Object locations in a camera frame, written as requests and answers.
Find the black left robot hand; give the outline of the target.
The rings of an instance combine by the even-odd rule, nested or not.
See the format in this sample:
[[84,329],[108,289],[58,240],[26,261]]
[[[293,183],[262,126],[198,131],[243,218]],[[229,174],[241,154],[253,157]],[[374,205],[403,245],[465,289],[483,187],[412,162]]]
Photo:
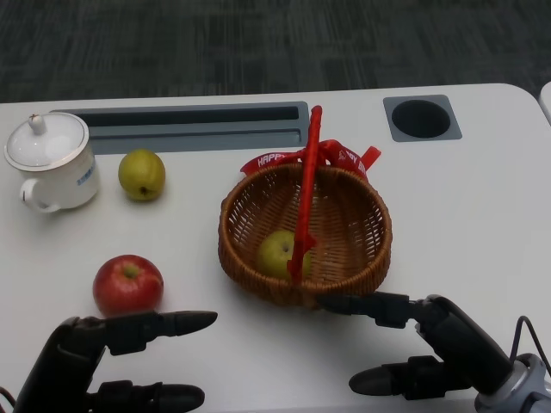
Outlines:
[[71,317],[50,335],[28,375],[15,412],[190,412],[202,406],[194,385],[130,380],[105,382],[88,391],[104,352],[134,354],[158,337],[185,336],[206,329],[215,311],[142,312],[121,317]]

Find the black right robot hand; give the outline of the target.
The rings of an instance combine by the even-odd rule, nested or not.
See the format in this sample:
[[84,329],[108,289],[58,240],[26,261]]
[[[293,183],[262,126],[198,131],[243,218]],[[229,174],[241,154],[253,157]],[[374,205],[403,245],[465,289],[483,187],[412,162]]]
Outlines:
[[406,295],[319,295],[319,305],[343,315],[363,315],[381,327],[403,329],[417,322],[417,333],[434,355],[412,356],[355,374],[350,389],[366,396],[401,395],[407,400],[442,398],[448,391],[473,387],[496,392],[511,376],[513,362],[502,348],[457,305],[442,296],[411,300]]

